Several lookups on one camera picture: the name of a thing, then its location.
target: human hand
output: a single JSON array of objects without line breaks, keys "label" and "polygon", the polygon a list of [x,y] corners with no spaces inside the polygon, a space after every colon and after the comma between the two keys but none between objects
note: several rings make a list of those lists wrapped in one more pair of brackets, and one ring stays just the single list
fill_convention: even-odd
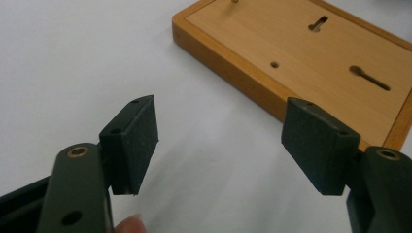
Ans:
[{"label": "human hand", "polygon": [[119,223],[115,228],[116,233],[147,233],[142,216],[130,216]]}]

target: wooden board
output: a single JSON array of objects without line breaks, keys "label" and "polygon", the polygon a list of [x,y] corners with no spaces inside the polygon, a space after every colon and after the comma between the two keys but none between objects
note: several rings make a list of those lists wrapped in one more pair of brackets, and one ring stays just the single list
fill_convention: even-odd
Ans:
[{"label": "wooden board", "polygon": [[290,96],[400,150],[412,123],[412,45],[318,0],[202,0],[175,42],[283,120]]}]

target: keyhole slot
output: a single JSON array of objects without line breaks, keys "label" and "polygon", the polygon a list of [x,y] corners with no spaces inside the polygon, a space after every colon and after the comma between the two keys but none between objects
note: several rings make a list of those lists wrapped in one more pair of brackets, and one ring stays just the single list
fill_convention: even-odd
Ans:
[{"label": "keyhole slot", "polygon": [[309,30],[313,31],[313,32],[320,32],[321,31],[321,26],[327,22],[329,18],[328,17],[321,17],[318,19],[318,21],[316,21],[314,24],[310,24],[308,26]]},{"label": "keyhole slot", "polygon": [[378,81],[377,79],[371,77],[370,75],[366,74],[366,72],[364,72],[364,71],[362,70],[362,68],[359,67],[359,66],[351,66],[351,67],[349,67],[349,71],[350,71],[352,74],[356,75],[356,76],[362,77],[362,78],[370,81],[371,83],[376,84],[377,86],[381,87],[382,89],[384,89],[384,90],[386,90],[386,91],[390,91],[390,90],[391,90],[391,88],[390,88],[388,85],[386,85],[386,84]]}]

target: wooden frame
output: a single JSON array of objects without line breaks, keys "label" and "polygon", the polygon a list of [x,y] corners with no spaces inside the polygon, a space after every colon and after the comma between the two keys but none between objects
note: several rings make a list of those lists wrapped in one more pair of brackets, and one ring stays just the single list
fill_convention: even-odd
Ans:
[{"label": "wooden frame", "polygon": [[[229,4],[239,4],[233,7],[240,7],[240,4],[245,4],[242,3],[242,0],[239,0],[239,2],[234,3],[230,0],[201,0],[198,1],[197,3],[189,6],[188,8],[182,10],[175,16],[173,16],[173,37],[175,42],[182,47],[184,50],[192,54],[195,58],[197,58],[199,61],[204,63],[206,66],[208,66],[210,69],[215,71],[217,74],[219,74],[222,78],[224,78],[226,81],[234,85],[236,88],[238,88],[241,92],[249,96],[251,99],[253,99],[255,102],[257,102],[259,105],[261,105],[266,111],[268,111],[270,114],[278,118],[279,120],[283,120],[284,118],[284,113],[285,113],[285,107],[286,107],[286,100],[288,97],[293,96],[293,97],[306,97],[309,100],[313,101],[318,104],[318,102],[325,101],[325,97],[322,99],[317,99],[317,95],[314,94],[313,98],[311,94],[303,93],[301,90],[298,89],[298,86],[290,85],[288,83],[285,83],[285,81],[278,81],[277,78],[274,79],[273,76],[271,75],[271,71],[268,71],[269,68],[266,68],[262,66],[259,61],[257,61],[258,58],[253,57],[253,55],[250,55],[249,50],[241,48],[239,46],[236,47],[236,45],[231,44],[232,38],[230,38],[230,35],[228,33],[225,34],[225,32],[219,31],[220,29],[217,28],[216,24],[213,24],[213,20],[216,20],[216,17],[210,17],[212,13],[215,13],[216,11],[220,11],[222,9],[222,16],[234,16],[233,13],[230,13],[231,15],[227,15],[229,11],[232,11],[229,9],[232,8]],[[259,2],[262,4],[264,0],[261,1],[249,1],[248,4],[252,6],[251,4]],[[267,1],[267,4],[274,4],[276,1]],[[279,4],[284,4],[285,7],[287,8],[287,5],[292,4],[293,1],[285,1],[285,0],[278,0],[276,4],[279,6]],[[327,11],[330,15],[333,15],[335,18],[339,17],[341,19],[336,20],[338,22],[336,23],[343,23],[345,25],[349,25],[351,28],[355,28],[354,30],[359,30],[361,35],[365,35],[360,39],[365,39],[368,40],[367,37],[373,37],[370,39],[372,42],[374,41],[380,41],[379,43],[383,44],[377,44],[379,48],[382,47],[388,47],[387,51],[391,53],[393,50],[396,50],[394,53],[395,55],[395,61],[393,58],[391,58],[392,54],[388,55],[388,61],[389,66],[393,66],[394,70],[399,70],[399,66],[402,67],[400,69],[401,71],[409,71],[410,69],[407,64],[412,64],[412,45],[402,39],[399,39],[398,37],[382,30],[379,29],[376,26],[371,25],[368,22],[365,22],[359,18],[356,18],[348,13],[345,13],[331,5],[329,5],[326,2],[319,1],[319,0],[300,0],[298,2],[299,6],[302,5],[301,3],[305,3],[307,5],[307,10],[308,11]],[[238,10],[239,14],[245,14],[246,11],[240,11]],[[267,24],[259,24],[259,28],[257,29],[257,35],[261,36],[272,36],[270,34],[271,32],[269,30],[266,30],[268,27]],[[243,27],[238,27],[233,29],[237,33],[245,33],[248,34],[248,32],[242,31],[244,30]],[[273,49],[276,52],[282,52],[281,49]],[[304,72],[312,72],[310,69],[304,70]],[[339,113],[339,108],[336,107],[336,110],[333,109],[333,106],[331,107],[330,104],[329,106],[327,103],[323,106],[321,104],[321,107],[325,108],[327,111],[347,123],[350,127],[352,127],[354,130],[358,131],[362,135],[362,140],[360,142],[360,149],[364,150],[369,146],[384,146],[388,148],[392,148],[395,150],[400,150],[401,146],[403,145],[403,142],[409,132],[409,129],[412,124],[412,92],[411,92],[411,86],[412,86],[412,79],[409,77],[405,76],[405,72],[399,72],[395,73],[394,77],[398,77],[400,80],[399,81],[394,81],[394,90],[392,90],[391,95],[395,95],[395,97],[391,97],[391,100],[388,100],[388,102],[385,102],[386,105],[388,105],[388,109],[392,105],[398,105],[397,109],[394,109],[395,113],[392,113],[391,119],[386,120],[386,118],[389,118],[388,116],[381,116],[380,114],[384,115],[385,111],[382,105],[379,103],[382,100],[379,101],[371,101],[366,102],[366,105],[376,105],[376,110],[368,112],[367,116],[359,116],[354,113],[347,114],[349,116],[343,116],[342,118],[340,117],[341,113]],[[378,94],[372,93],[375,91],[375,87],[371,87],[371,93],[370,96],[378,96],[377,98],[381,98],[382,96],[385,95],[385,92],[383,90],[376,90]],[[336,91],[333,89],[333,86],[325,85],[321,86],[321,90],[326,89],[326,90],[332,90],[333,95],[335,95],[335,98],[339,98],[343,101],[339,102],[344,104],[347,104],[350,106],[351,104],[357,104],[356,102],[353,101],[353,96],[349,96],[348,93],[338,93],[338,95],[335,94]],[[367,92],[369,89],[365,90],[364,96],[361,98],[367,99],[369,93]],[[379,134],[383,134],[382,136],[379,136],[380,138],[378,140],[375,140],[375,131],[371,132],[364,132],[365,128],[367,131],[367,128],[379,128],[378,126],[368,126],[368,118],[374,119],[375,117],[380,117],[384,118],[385,120],[377,121],[376,125],[379,127],[381,124],[383,125],[382,128],[385,128],[385,130],[381,131],[376,131]],[[357,120],[357,118],[363,118],[362,121],[356,122],[353,124],[351,122],[352,119]]]}]

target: metal grommet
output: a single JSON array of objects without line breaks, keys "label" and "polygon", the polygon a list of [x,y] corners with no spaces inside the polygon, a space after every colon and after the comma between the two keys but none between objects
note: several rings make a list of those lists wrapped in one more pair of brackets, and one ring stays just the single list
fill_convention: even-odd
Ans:
[{"label": "metal grommet", "polygon": [[67,156],[71,158],[78,158],[88,154],[88,147],[76,147],[67,152]]},{"label": "metal grommet", "polygon": [[397,152],[394,152],[392,150],[384,150],[384,149],[379,149],[376,151],[376,153],[389,160],[393,161],[399,161],[401,159],[400,155]]}]

